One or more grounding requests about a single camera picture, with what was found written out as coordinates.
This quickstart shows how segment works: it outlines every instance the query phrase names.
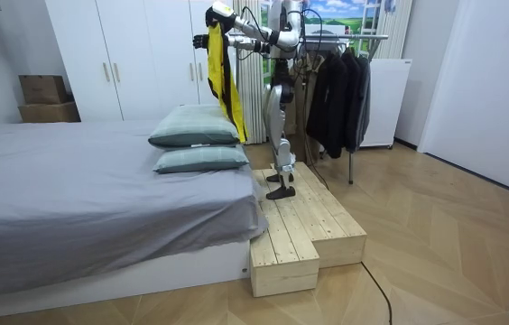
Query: yellow towel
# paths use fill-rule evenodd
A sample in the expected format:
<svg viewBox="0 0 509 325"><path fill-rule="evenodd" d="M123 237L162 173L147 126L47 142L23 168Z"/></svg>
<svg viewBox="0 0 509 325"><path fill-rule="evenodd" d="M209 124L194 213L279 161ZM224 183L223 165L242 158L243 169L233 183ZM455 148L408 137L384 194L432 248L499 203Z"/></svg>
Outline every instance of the yellow towel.
<svg viewBox="0 0 509 325"><path fill-rule="evenodd" d="M220 23L208 28L208 84L212 94L226 117L236 126L240 142L246 141L248 134L243 120L243 108L230 70L227 44L220 30Z"/></svg>

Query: gray pillow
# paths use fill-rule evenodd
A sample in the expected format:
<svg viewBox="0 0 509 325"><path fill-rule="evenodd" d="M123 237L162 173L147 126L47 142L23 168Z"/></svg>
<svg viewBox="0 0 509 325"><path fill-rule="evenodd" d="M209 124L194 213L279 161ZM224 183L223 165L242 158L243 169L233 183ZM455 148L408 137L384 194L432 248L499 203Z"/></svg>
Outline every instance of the gray pillow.
<svg viewBox="0 0 509 325"><path fill-rule="evenodd" d="M153 170L159 173L218 171L246 164L248 158L242 145L201 146L165 152Z"/></svg>
<svg viewBox="0 0 509 325"><path fill-rule="evenodd" d="M148 142L164 150L194 144L234 145L238 132L218 105L176 107L150 134Z"/></svg>

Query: wooden platform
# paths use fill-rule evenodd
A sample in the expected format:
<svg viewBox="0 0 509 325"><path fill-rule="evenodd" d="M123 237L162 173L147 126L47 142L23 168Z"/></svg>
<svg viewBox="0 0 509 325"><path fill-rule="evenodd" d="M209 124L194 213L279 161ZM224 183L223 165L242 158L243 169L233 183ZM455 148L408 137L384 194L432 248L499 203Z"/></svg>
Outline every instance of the wooden platform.
<svg viewBox="0 0 509 325"><path fill-rule="evenodd" d="M254 171L264 192L279 184L265 180L272 169ZM255 297L312 289L319 268L361 262L366 232L302 162L295 165L297 195L260 202L269 229L251 240Z"/></svg>

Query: cardboard box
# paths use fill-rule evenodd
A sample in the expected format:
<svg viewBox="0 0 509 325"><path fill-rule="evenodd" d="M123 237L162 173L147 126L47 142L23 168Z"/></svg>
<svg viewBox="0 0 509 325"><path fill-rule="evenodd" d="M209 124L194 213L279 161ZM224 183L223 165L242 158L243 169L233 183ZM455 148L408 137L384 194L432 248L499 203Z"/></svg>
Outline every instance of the cardboard box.
<svg viewBox="0 0 509 325"><path fill-rule="evenodd" d="M80 122L76 102L29 104L18 107L24 123Z"/></svg>
<svg viewBox="0 0 509 325"><path fill-rule="evenodd" d="M26 104L61 104L68 94L61 76L19 76Z"/></svg>

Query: gray mattress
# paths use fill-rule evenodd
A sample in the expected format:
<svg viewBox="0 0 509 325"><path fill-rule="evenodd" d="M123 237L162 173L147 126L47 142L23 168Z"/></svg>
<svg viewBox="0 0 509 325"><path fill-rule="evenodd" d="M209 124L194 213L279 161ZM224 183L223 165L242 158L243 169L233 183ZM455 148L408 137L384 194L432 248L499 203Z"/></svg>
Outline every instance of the gray mattress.
<svg viewBox="0 0 509 325"><path fill-rule="evenodd" d="M0 126L0 293L245 241L248 167L159 175L157 122Z"/></svg>

